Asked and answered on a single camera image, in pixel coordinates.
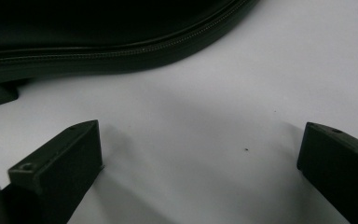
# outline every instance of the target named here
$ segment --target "white table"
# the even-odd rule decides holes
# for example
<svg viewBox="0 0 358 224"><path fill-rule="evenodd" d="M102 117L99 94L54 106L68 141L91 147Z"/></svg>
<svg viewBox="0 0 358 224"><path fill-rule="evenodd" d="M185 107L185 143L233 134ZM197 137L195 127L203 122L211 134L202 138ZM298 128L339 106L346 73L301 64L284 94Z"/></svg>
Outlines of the white table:
<svg viewBox="0 0 358 224"><path fill-rule="evenodd" d="M348 223L296 159L307 121L358 138L358 1L264 0L178 63L20 92L0 105L1 187L63 129L100 121L106 167L70 223Z"/></svg>

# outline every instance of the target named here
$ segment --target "black leather object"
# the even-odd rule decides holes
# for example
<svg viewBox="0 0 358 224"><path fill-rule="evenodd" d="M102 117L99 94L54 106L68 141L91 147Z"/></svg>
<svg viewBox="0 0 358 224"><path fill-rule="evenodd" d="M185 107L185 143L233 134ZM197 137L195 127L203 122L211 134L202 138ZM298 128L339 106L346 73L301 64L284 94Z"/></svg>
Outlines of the black leather object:
<svg viewBox="0 0 358 224"><path fill-rule="evenodd" d="M14 80L121 73L214 42L257 0L0 0L0 104Z"/></svg>

